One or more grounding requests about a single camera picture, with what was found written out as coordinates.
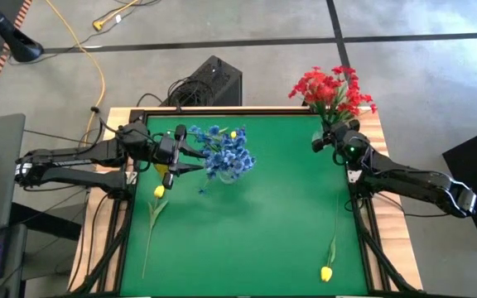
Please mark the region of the green table mat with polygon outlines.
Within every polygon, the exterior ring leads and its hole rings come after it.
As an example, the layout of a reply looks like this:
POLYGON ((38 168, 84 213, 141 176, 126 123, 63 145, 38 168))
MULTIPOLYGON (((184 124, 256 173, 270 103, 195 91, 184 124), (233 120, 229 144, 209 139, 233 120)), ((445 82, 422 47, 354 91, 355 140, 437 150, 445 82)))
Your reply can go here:
POLYGON ((150 117, 152 132, 183 124, 245 127, 246 147, 257 161, 232 185, 206 182, 203 171, 175 179, 152 232, 145 277, 147 203, 160 183, 149 170, 137 183, 123 268, 122 296, 333 296, 367 292, 353 215, 345 209, 345 170, 332 150, 311 150, 316 116, 150 117), (326 264, 340 197, 333 276, 326 264))

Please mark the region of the black computer tower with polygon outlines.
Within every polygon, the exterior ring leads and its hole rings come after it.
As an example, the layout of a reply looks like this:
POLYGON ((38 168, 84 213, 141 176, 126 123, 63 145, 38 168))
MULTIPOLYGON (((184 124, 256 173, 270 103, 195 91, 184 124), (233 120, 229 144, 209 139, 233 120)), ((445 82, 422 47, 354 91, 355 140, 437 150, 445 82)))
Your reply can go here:
POLYGON ((241 106, 243 73, 212 55, 187 80, 182 106, 241 106))

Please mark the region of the black stand pole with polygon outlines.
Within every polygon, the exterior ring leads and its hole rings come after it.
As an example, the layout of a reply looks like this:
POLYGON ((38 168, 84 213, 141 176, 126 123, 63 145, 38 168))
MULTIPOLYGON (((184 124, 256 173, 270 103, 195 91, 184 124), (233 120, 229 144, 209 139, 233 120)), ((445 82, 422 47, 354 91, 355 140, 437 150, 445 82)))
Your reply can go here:
POLYGON ((1 11, 0 37, 17 62, 31 62, 44 54, 43 46, 17 29, 1 11))

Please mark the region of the black metal table frame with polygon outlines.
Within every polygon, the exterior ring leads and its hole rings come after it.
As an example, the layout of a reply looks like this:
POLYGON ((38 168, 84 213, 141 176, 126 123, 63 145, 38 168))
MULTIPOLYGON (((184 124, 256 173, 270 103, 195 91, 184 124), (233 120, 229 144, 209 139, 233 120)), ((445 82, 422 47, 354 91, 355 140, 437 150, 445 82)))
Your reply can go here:
MULTIPOLYGON (((306 107, 190 107, 180 112, 174 108, 111 108, 106 124, 112 128, 126 125, 133 119, 143 118, 145 113, 156 117, 304 117, 311 112, 306 107)), ((360 131, 367 136, 371 144, 387 156, 388 144, 383 133, 379 114, 369 108, 361 108, 360 131)), ((85 276, 91 273, 91 267, 99 263, 105 254, 109 241, 109 232, 118 234, 124 220, 127 205, 112 200, 102 200, 104 192, 92 189, 85 208, 85 220, 82 224, 81 237, 75 254, 68 286, 70 291, 76 290, 84 283, 85 276)), ((401 211, 401 197, 390 192, 380 193, 373 197, 363 212, 367 218, 364 223, 369 228, 374 220, 376 226, 372 235, 381 244, 385 255, 395 266, 403 278, 412 286, 422 288, 416 257, 412 248, 406 220, 401 211)))

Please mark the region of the ribbed clear glass vase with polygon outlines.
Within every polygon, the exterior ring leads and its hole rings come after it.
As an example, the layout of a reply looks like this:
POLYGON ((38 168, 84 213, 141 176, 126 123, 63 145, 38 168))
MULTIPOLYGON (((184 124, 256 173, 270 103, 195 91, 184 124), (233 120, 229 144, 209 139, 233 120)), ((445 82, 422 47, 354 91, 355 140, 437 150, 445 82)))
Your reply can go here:
POLYGON ((232 170, 227 170, 227 171, 220 171, 218 174, 218 177, 222 183, 226 185, 232 185, 240 178, 240 175, 235 173, 232 170))

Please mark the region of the yellow artificial tulip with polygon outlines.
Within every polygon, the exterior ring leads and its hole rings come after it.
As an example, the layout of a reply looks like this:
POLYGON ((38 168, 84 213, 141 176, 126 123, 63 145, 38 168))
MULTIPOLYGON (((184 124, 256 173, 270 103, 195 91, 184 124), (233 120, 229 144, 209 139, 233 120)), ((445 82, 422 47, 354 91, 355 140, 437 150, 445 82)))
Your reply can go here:
POLYGON ((337 230, 338 230, 338 221, 339 221, 339 207, 340 207, 340 197, 336 197, 335 201, 335 221, 332 239, 330 241, 330 246, 327 255, 326 264, 320 269, 320 278, 323 282, 328 282, 333 276, 333 263, 336 257, 336 240, 337 240, 337 230))
POLYGON ((165 196, 165 193, 166 193, 166 188, 163 185, 157 186, 153 192, 154 199, 147 203, 148 211, 149 211, 149 226, 148 226, 147 245, 145 249, 144 263, 142 267, 142 278, 144 278, 146 274, 153 229, 156 225, 159 215, 168 204, 168 201, 166 199, 163 199, 163 197, 165 196))

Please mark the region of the blue artificial flower bunch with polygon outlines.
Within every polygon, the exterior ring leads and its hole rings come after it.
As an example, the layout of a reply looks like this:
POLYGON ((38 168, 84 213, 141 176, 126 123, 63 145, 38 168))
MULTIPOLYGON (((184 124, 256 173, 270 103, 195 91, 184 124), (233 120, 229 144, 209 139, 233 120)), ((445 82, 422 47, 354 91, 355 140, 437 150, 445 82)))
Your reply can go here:
POLYGON ((257 161, 254 156, 250 155, 249 150, 242 146, 222 148, 216 145, 204 145, 202 152, 206 157, 204 163, 206 182, 198 190, 200 195, 208 193, 209 183, 219 178, 220 171, 232 170, 241 178, 254 168, 257 161))
POLYGON ((230 130, 228 127, 220 128, 218 125, 214 125, 204 131, 201 127, 193 125, 188 129, 188 134, 201 145, 200 151, 202 151, 204 145, 216 145, 222 148, 242 146, 247 149, 245 127, 230 130))

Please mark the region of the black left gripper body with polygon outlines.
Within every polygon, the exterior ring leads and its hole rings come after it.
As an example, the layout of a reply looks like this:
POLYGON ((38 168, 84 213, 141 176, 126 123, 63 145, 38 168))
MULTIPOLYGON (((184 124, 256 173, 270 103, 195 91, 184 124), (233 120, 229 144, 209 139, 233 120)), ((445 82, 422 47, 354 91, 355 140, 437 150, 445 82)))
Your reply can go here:
POLYGON ((169 171, 161 178, 161 184, 166 189, 171 189, 174 177, 179 176, 176 166, 180 164, 180 141, 186 139, 186 126, 178 125, 174 136, 164 134, 159 142, 157 152, 154 154, 154 163, 168 165, 169 171))

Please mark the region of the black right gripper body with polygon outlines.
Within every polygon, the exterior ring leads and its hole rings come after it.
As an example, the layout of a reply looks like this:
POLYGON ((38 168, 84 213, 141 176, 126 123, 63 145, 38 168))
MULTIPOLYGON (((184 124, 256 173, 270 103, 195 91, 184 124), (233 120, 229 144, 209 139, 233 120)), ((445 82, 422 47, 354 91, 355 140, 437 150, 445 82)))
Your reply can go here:
POLYGON ((359 120, 350 120, 348 123, 322 123, 320 135, 312 140, 313 152, 322 151, 332 146, 334 153, 360 153, 361 133, 359 120))

